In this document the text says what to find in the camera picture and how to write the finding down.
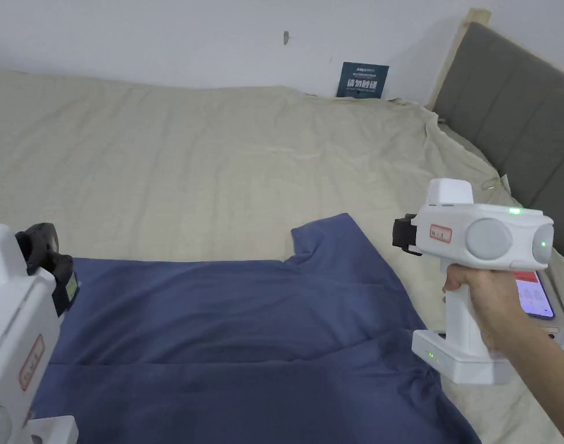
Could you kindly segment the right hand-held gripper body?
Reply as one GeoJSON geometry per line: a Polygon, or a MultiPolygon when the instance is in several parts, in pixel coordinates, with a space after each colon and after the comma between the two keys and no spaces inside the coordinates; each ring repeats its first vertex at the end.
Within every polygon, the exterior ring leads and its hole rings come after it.
{"type": "MultiPolygon", "coordinates": [[[[475,269],[535,272],[547,268],[553,220],[537,209],[475,203],[464,180],[431,180],[416,214],[394,221],[392,245],[475,269]]],[[[412,351],[456,384],[505,384],[513,368],[490,352],[476,322],[469,287],[446,293],[446,331],[415,330],[412,351]]]]}

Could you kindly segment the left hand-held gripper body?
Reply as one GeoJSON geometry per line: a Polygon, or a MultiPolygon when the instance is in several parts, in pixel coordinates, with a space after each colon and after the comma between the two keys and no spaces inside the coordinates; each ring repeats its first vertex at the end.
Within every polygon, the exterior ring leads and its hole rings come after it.
{"type": "Polygon", "coordinates": [[[55,311],[47,253],[60,253],[52,223],[19,232],[0,224],[0,443],[76,443],[79,436],[74,417],[35,419],[31,410],[64,317],[55,311]]]}

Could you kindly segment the person's right hand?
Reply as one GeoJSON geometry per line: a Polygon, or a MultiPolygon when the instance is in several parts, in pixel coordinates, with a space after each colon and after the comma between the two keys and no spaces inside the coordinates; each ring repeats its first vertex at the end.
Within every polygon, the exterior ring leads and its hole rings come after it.
{"type": "Polygon", "coordinates": [[[515,344],[536,327],[521,307],[512,271],[449,265],[443,292],[454,292],[463,286],[469,288],[474,318],[489,350],[504,353],[509,344],[515,344]]]}

